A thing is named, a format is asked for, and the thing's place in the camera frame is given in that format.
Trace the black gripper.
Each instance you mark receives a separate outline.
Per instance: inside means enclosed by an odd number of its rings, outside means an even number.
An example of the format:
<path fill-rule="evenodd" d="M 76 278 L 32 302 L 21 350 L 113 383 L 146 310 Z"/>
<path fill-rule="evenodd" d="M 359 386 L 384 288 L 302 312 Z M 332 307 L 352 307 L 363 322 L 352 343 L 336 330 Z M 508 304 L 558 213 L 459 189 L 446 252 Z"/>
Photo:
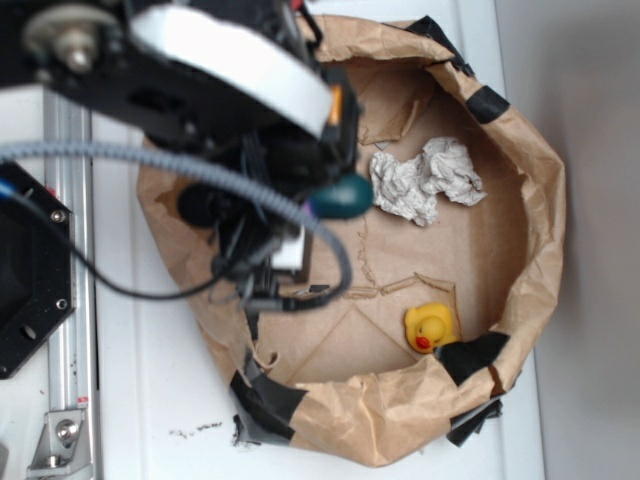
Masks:
<path fill-rule="evenodd" d="M 350 286 L 352 270 L 342 242 L 304 208 L 312 192 L 356 173 L 356 95 L 342 68 L 325 68 L 321 77 L 333 91 L 338 118 L 320 140 L 285 121 L 247 130 L 212 155 L 219 180 L 207 176 L 180 193 L 180 216 L 192 226 L 214 229 L 220 247 L 211 263 L 211 279 L 180 292 L 180 297 L 227 279 L 240 288 L 252 313 L 294 312 L 320 308 Z M 330 247 L 340 281 L 310 297 L 281 296 L 272 257 L 286 238 L 300 232 L 320 237 Z"/>

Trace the black white robot arm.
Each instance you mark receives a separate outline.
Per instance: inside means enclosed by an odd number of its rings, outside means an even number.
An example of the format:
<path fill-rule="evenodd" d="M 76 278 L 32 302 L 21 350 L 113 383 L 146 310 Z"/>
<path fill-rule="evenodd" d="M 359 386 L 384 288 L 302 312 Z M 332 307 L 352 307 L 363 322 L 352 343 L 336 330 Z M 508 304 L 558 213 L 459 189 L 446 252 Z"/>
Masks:
<path fill-rule="evenodd" d="M 39 141 L 4 145 L 1 160 L 97 154 L 187 176 L 222 236 L 215 280 L 238 282 L 255 311 L 322 307 L 352 270 L 312 198 L 345 184 L 336 215 L 371 203 L 355 172 L 360 108 L 344 71 L 317 59 L 322 41 L 301 1 L 5 1 L 2 86 L 39 83 L 139 128 L 153 149 Z M 308 298 L 258 288 L 293 228 L 333 250 L 336 287 Z"/>

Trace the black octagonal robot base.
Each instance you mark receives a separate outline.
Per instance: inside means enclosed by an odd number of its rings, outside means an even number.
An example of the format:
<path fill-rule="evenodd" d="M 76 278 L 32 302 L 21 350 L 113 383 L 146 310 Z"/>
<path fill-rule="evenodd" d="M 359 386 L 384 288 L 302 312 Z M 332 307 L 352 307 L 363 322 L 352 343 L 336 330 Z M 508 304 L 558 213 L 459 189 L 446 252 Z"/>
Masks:
<path fill-rule="evenodd" d="M 1 201 L 1 378 L 13 377 L 73 312 L 71 254 L 44 223 Z"/>

